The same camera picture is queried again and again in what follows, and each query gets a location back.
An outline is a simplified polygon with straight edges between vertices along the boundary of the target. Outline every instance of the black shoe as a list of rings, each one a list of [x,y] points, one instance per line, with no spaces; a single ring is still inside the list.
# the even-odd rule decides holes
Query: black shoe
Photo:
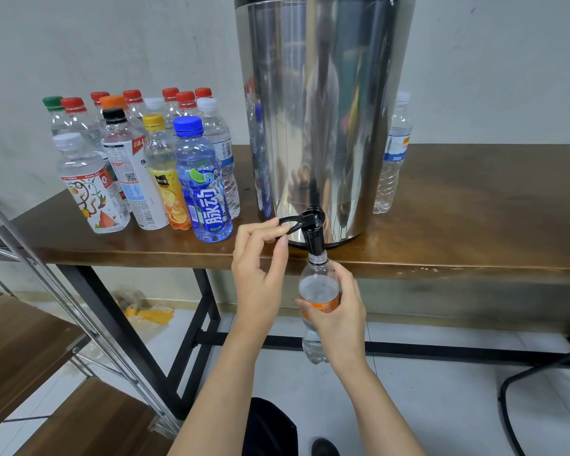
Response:
[[[340,456],[340,453],[326,438],[317,438],[312,442],[311,456]]]

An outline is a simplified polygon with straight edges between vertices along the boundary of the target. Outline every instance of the black spigot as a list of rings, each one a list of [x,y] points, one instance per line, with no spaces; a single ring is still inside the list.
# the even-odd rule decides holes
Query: black spigot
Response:
[[[317,206],[311,206],[299,216],[288,216],[279,219],[279,225],[285,222],[296,222],[289,229],[288,233],[302,229],[302,235],[306,242],[308,252],[314,256],[320,256],[325,251],[325,241],[323,239],[323,223],[325,222],[325,213]]]

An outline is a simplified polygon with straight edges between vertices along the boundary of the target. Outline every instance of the lime slice illustration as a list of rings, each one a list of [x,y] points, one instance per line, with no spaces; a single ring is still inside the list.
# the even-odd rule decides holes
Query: lime slice illustration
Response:
[[[203,176],[202,174],[200,174],[196,168],[192,168],[190,170],[190,179],[192,179],[193,181],[195,181],[195,183],[197,184],[203,184],[205,183],[205,176]]]

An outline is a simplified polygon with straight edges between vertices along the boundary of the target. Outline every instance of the tiled floor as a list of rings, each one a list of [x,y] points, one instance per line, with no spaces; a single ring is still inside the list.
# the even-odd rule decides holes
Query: tiled floor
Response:
[[[144,333],[148,348],[167,371],[192,317],[176,311],[166,329]],[[228,331],[232,314],[222,317]],[[279,317],[271,334],[301,336],[297,317]],[[366,339],[412,344],[476,346],[567,352],[570,345],[556,334],[488,331],[434,326],[368,323]],[[214,348],[207,371],[219,348]],[[189,365],[193,363],[196,352]],[[521,368],[434,360],[368,357],[406,420],[430,455],[513,456],[497,407],[502,380]],[[106,382],[137,396],[129,384],[101,368]],[[190,374],[190,367],[184,381]],[[11,418],[51,414],[82,382],[66,365]],[[271,400],[296,423],[300,456],[308,456],[318,436],[332,440],[343,456],[362,455],[354,411],[342,385],[327,364],[312,365],[301,352],[263,350],[256,364],[253,394]],[[552,370],[511,386],[509,414],[526,454],[570,456],[570,370]],[[0,455],[14,454],[43,420],[0,425]]]

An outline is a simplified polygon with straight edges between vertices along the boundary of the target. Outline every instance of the person's left hand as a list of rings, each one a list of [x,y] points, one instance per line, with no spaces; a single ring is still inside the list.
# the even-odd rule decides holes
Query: person's left hand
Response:
[[[289,225],[278,225],[278,218],[261,224],[244,224],[236,234],[232,273],[235,277],[236,326],[264,341],[281,305],[281,289],[289,258]],[[265,243],[276,242],[268,273],[259,268],[259,255]]]

